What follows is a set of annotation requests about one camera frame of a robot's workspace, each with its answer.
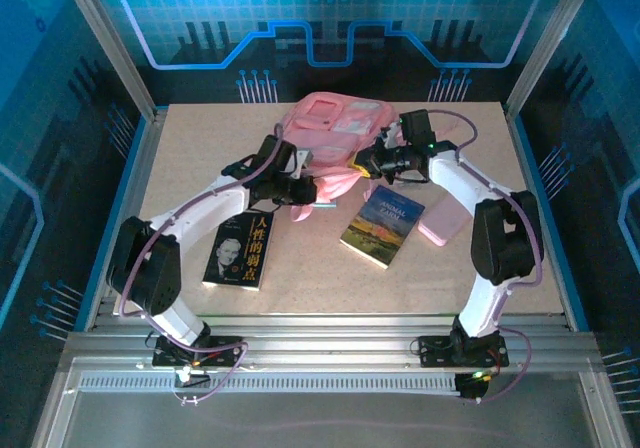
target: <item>black book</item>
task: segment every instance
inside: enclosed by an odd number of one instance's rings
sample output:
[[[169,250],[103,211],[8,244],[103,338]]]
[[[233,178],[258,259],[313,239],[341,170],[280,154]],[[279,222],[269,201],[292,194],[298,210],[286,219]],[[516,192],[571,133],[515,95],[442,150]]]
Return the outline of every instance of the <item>black book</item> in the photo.
[[[272,226],[272,213],[242,213],[222,223],[204,272],[203,285],[258,291]]]

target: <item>blue book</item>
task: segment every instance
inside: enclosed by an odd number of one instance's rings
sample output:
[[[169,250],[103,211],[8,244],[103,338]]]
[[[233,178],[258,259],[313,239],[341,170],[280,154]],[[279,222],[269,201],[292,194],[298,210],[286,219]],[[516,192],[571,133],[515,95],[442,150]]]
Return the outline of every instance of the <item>blue book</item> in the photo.
[[[386,269],[423,211],[420,203],[378,186],[340,241]]]

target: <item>pink phone case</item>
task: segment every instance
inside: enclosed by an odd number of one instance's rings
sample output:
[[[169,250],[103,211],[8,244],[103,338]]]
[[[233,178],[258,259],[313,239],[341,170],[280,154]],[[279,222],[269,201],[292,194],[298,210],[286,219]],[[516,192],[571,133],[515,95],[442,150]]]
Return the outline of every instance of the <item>pink phone case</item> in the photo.
[[[469,220],[471,215],[466,208],[448,194],[420,218],[418,230],[436,245],[444,246]]]

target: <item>book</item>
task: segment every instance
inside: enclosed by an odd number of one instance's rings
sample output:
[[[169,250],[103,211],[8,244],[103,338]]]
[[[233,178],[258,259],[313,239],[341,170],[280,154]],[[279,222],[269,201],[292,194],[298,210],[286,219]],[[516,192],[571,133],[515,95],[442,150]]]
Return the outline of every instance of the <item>book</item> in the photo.
[[[378,186],[340,241],[386,269],[423,211],[420,203]]]
[[[273,227],[273,213],[241,213],[218,227],[202,284],[258,291]]]

